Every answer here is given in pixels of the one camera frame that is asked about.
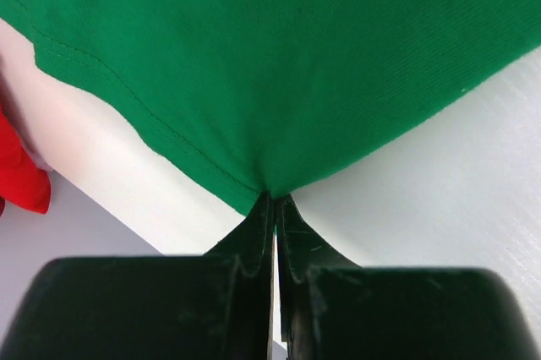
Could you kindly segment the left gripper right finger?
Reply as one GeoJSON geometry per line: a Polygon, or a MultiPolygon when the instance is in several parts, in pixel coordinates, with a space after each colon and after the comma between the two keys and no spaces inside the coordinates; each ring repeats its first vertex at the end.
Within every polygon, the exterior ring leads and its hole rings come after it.
{"type": "Polygon", "coordinates": [[[327,310],[315,285],[321,270],[361,267],[334,249],[301,216],[292,196],[275,200],[281,338],[289,359],[321,359],[319,316],[327,310]]]}

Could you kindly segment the green t shirt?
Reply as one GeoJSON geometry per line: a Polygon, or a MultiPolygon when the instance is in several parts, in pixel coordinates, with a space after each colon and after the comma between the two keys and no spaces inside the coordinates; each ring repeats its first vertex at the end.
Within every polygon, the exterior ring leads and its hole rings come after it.
{"type": "Polygon", "coordinates": [[[235,210],[355,163],[540,44],[540,0],[1,0],[36,65],[235,210]]]}

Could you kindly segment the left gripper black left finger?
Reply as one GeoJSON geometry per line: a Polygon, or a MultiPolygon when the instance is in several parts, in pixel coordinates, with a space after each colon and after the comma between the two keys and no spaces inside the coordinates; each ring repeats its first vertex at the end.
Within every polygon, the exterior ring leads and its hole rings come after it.
{"type": "Polygon", "coordinates": [[[274,201],[262,193],[244,220],[206,253],[232,264],[224,359],[270,359],[273,320],[274,201]]]}

